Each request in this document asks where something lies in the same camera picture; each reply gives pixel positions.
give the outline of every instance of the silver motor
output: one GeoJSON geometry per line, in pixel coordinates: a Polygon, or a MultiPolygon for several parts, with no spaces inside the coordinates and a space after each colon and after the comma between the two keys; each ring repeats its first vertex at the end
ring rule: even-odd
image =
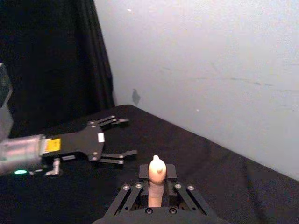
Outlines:
{"type": "Polygon", "coordinates": [[[45,137],[36,135],[8,139],[13,120],[7,106],[12,86],[6,68],[0,63],[0,176],[19,169],[41,169],[45,137]]]}
{"type": "Polygon", "coordinates": [[[0,143],[0,176],[16,170],[42,169],[41,156],[45,142],[46,139],[43,135],[2,141],[0,143]]]}

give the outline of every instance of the yellow label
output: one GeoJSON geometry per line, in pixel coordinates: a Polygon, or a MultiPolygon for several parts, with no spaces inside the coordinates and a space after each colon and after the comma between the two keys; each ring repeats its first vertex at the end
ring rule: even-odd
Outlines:
{"type": "Polygon", "coordinates": [[[60,139],[51,139],[47,141],[46,153],[55,152],[60,150],[60,139]]]}

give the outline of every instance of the beige object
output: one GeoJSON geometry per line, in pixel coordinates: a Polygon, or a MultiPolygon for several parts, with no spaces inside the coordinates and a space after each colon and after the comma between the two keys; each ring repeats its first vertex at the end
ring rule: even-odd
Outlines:
{"type": "Polygon", "coordinates": [[[165,178],[166,165],[157,155],[154,155],[149,164],[149,207],[161,207],[165,178]]]}

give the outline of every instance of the green led light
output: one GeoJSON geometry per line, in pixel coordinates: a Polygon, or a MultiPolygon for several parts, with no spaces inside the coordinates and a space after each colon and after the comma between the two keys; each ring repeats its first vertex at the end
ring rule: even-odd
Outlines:
{"type": "Polygon", "coordinates": [[[14,173],[14,174],[25,174],[25,173],[27,173],[27,171],[26,171],[26,170],[19,169],[19,170],[15,171],[15,173],[14,173]]]}

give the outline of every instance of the wall stain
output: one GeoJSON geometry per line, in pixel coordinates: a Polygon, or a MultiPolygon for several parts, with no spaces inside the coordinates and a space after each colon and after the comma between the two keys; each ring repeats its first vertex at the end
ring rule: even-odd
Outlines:
{"type": "Polygon", "coordinates": [[[179,79],[179,80],[176,80],[178,82],[198,82],[200,80],[210,80],[212,78],[207,78],[207,77],[198,77],[198,78],[185,78],[185,79],[179,79]]]}
{"type": "Polygon", "coordinates": [[[244,83],[249,83],[249,84],[254,84],[254,85],[259,85],[259,86],[266,86],[266,87],[271,87],[274,86],[272,84],[268,83],[260,83],[260,82],[254,82],[250,79],[246,78],[209,78],[209,77],[197,77],[197,78],[189,78],[189,79],[184,79],[183,81],[199,81],[199,80],[229,80],[229,81],[239,81],[239,82],[244,82],[244,83]]]}
{"type": "Polygon", "coordinates": [[[173,68],[169,68],[169,67],[162,67],[162,69],[164,69],[164,70],[168,70],[168,71],[184,71],[184,70],[173,69],[173,68]]]}
{"type": "Polygon", "coordinates": [[[141,96],[138,94],[137,89],[133,89],[132,100],[135,106],[138,106],[140,99],[141,96]]]}
{"type": "Polygon", "coordinates": [[[299,63],[290,63],[290,64],[285,64],[285,65],[290,65],[290,66],[299,66],[299,63]]]}
{"type": "Polygon", "coordinates": [[[274,111],[275,111],[275,112],[281,112],[281,111],[286,111],[286,112],[297,112],[298,110],[293,109],[293,108],[291,108],[291,107],[284,106],[284,107],[276,108],[276,109],[274,109],[274,111]]]}
{"type": "Polygon", "coordinates": [[[299,90],[275,90],[278,92],[299,92],[299,90]]]}
{"type": "Polygon", "coordinates": [[[214,62],[211,62],[210,64],[216,72],[219,72],[214,62]]]}

